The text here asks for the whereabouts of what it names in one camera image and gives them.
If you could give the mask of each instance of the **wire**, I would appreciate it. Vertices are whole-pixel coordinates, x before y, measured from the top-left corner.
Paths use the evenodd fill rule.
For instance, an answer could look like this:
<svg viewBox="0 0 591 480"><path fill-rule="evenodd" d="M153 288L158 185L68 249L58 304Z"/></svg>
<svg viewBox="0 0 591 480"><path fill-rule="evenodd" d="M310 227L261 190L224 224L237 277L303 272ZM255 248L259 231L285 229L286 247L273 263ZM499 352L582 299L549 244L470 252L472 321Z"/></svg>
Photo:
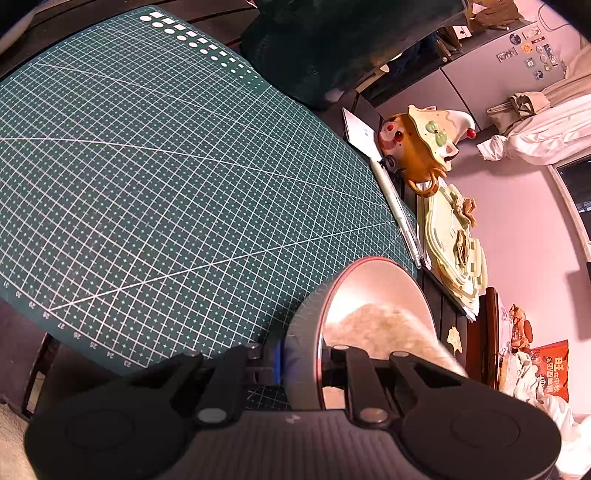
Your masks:
<svg viewBox="0 0 591 480"><path fill-rule="evenodd" d="M542 5L539 9L538 9L538 21L542 24L542 27L544 27L545 30L549 31L549 32L555 32L556 30L558 30L559 28L562 27L566 27L567 25L569 25L568 22L560 25L559 27L556 28L550 28L548 26L548 24L544 21L544 19L542 18L542 9L546 6L546 4Z"/></svg>

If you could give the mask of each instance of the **dark wooden table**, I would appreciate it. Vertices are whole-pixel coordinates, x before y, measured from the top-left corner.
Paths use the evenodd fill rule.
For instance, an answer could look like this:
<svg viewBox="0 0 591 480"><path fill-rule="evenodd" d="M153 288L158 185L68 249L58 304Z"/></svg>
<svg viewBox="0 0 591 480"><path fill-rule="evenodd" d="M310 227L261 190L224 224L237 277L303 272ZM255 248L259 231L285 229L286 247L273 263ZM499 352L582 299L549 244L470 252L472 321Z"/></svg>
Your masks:
<svg viewBox="0 0 591 480"><path fill-rule="evenodd" d="M38 13L23 36L0 55L0 79L61 40L110 17L150 4L158 5L234 49L239 48L242 32L258 15L258 10L245 0L69 0ZM343 137L345 132L343 106L375 130L381 126L383 119L379 113L365 98L352 91L345 93L328 111L316 112L337 135ZM416 213L414 193L405 189L400 181L397 188ZM418 284L431 307L443 345L453 351L446 341L447 331L456 326L465 346L467 320L459 303L425 269L419 272ZM456 355L456 359L464 365L465 350ZM31 415L27 403L37 372L46 375L38 408L98 386L114 376L65 345L59 345L0 300L0 402L8 403L24 418Z"/></svg>

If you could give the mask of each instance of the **round sticker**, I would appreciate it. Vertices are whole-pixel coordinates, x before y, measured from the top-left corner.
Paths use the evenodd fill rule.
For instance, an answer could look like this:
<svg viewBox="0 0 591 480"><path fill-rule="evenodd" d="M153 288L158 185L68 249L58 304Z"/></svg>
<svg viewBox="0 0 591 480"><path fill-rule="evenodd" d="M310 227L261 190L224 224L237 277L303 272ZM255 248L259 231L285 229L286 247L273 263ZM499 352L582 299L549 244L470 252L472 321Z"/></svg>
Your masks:
<svg viewBox="0 0 591 480"><path fill-rule="evenodd" d="M519 45L521 43L521 37L517 33L509 35L509 40L513 45Z"/></svg>

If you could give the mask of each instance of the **green bow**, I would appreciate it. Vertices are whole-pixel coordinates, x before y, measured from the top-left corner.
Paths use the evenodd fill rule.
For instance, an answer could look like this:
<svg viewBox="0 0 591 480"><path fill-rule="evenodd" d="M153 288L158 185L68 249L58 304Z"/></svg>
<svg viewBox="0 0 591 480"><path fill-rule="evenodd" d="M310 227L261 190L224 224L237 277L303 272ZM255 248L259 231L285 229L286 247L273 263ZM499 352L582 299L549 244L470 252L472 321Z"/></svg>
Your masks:
<svg viewBox="0 0 591 480"><path fill-rule="evenodd" d="M430 134L435 134L435 143L438 147L442 147L447 143L447 132L439 129L439 124L435 120L429 120L425 129Z"/></svg>

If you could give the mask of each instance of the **white card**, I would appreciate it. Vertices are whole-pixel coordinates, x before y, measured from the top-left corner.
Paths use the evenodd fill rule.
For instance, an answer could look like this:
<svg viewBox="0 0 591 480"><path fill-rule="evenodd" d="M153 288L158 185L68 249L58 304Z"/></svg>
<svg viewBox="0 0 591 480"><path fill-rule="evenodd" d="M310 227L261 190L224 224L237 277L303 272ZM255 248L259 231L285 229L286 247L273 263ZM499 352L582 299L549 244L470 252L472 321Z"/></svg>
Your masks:
<svg viewBox="0 0 591 480"><path fill-rule="evenodd" d="M349 143L366 154L371 161L382 160L383 155L375 143L376 136L373 129L345 108L343 108L343 117Z"/></svg>

